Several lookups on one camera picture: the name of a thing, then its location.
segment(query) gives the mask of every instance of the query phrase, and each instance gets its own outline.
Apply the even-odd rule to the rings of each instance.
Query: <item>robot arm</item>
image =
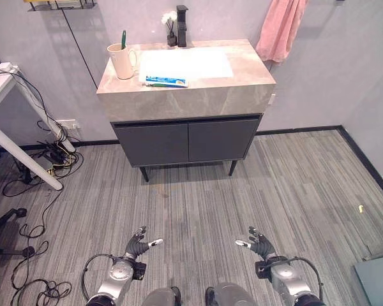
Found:
[[[236,244],[247,247],[261,256],[264,261],[255,263],[255,272],[259,278],[269,279],[273,288],[282,297],[285,306],[323,306],[326,305],[317,298],[300,277],[299,272],[289,265],[286,257],[277,256],[272,243],[257,229],[250,227],[250,240],[253,243],[236,240]]]
[[[119,306],[122,305],[123,298],[130,288],[132,279],[142,280],[146,265],[136,262],[137,256],[145,253],[150,247],[154,247],[163,242],[157,239],[149,243],[140,242],[144,238],[146,227],[143,226],[129,240],[122,257],[107,256],[112,259],[112,267],[108,277],[102,282],[98,293],[92,296],[86,306]]]

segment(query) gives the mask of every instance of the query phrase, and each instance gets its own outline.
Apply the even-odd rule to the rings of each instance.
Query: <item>toothpaste tube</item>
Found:
[[[155,87],[187,87],[188,83],[184,78],[161,78],[158,76],[146,76],[146,86]]]

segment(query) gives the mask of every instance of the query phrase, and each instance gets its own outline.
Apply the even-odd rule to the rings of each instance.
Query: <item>mug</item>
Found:
[[[133,76],[133,67],[136,66],[138,58],[136,52],[133,49],[122,49],[122,44],[115,43],[107,48],[110,59],[115,67],[116,75],[122,80],[131,78]],[[135,54],[135,64],[130,61],[130,52]]]

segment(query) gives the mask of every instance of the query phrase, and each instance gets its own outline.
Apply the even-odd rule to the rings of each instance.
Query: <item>chair wheel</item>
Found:
[[[15,215],[17,218],[23,218],[27,215],[27,210],[25,208],[19,208],[17,209]]]

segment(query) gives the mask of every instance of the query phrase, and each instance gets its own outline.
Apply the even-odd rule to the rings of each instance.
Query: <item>sink vanity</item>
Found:
[[[146,166],[165,164],[232,161],[232,175],[250,148],[275,85],[249,41],[131,47],[140,63],[134,77],[118,79],[109,60],[97,91],[130,164],[146,181]],[[162,67],[170,76],[156,77],[179,77],[183,71],[188,87],[140,82],[145,71]]]

